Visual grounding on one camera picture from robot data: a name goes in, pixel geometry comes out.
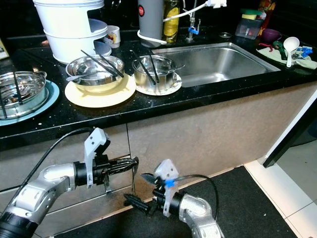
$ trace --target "thermos bottle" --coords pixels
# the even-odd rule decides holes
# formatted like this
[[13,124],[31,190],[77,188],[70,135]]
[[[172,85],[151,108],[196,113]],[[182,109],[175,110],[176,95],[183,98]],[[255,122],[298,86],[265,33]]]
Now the thermos bottle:
[[[142,36],[162,39],[164,0],[138,0],[140,34]],[[149,48],[160,46],[160,43],[141,39],[141,44]]]

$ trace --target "yellow plate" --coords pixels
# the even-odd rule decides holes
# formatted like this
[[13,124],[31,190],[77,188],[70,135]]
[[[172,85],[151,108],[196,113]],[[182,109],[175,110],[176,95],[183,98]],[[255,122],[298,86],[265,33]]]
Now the yellow plate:
[[88,93],[78,89],[73,82],[65,88],[65,96],[72,103],[86,108],[110,107],[129,99],[135,92],[136,83],[133,77],[124,74],[121,83],[104,93]]

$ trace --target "white plate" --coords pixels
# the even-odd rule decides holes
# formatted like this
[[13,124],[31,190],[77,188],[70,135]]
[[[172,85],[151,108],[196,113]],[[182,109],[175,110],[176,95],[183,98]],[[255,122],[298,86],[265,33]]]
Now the white plate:
[[147,94],[147,95],[152,95],[152,96],[165,96],[165,95],[169,95],[172,93],[175,93],[177,90],[179,90],[182,86],[182,79],[180,78],[180,76],[176,73],[176,82],[166,91],[162,91],[162,92],[150,92],[150,91],[146,91],[143,88],[137,86],[137,91],[143,94]]
[[124,74],[121,83],[104,93],[89,93],[78,89],[74,82],[69,82],[65,88],[65,96],[72,103],[86,108],[104,108],[114,106],[129,99],[135,92],[134,78]]

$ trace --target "white mug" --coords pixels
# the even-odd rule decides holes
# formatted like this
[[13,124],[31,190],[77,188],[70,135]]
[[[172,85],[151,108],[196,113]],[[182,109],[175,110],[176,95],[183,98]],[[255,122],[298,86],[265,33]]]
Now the white mug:
[[108,26],[108,34],[105,36],[105,42],[111,48],[118,48],[120,46],[120,28],[118,26]]

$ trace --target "purple bowl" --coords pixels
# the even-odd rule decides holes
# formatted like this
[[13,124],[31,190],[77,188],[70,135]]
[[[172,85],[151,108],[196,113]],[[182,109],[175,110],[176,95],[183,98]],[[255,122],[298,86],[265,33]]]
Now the purple bowl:
[[273,29],[264,29],[262,32],[261,41],[268,45],[271,45],[274,41],[277,41],[282,38],[282,34]]

